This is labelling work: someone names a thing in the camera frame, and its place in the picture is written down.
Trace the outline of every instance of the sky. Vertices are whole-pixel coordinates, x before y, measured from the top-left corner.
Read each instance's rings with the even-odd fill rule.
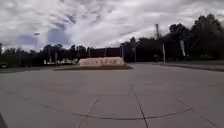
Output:
[[[47,44],[113,47],[132,36],[191,27],[200,15],[224,21],[223,0],[0,0],[0,42],[40,50]]]

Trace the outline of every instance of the tree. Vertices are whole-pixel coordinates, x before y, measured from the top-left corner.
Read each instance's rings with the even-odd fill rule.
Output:
[[[200,16],[191,29],[191,55],[220,58],[223,34],[221,24],[212,14]]]

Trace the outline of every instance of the monument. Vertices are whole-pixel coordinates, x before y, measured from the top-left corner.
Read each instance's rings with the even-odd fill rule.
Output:
[[[81,67],[122,66],[124,64],[121,57],[87,58],[79,61]]]

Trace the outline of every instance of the grass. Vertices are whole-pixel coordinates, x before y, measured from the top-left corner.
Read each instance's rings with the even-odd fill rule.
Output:
[[[129,65],[119,65],[119,66],[101,66],[101,67],[81,67],[74,66],[69,68],[55,69],[56,71],[80,71],[80,70],[129,70],[133,69]]]

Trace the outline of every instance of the road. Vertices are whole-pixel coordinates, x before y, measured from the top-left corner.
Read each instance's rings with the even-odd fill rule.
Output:
[[[0,112],[9,128],[224,127],[224,73],[131,66],[0,74]]]

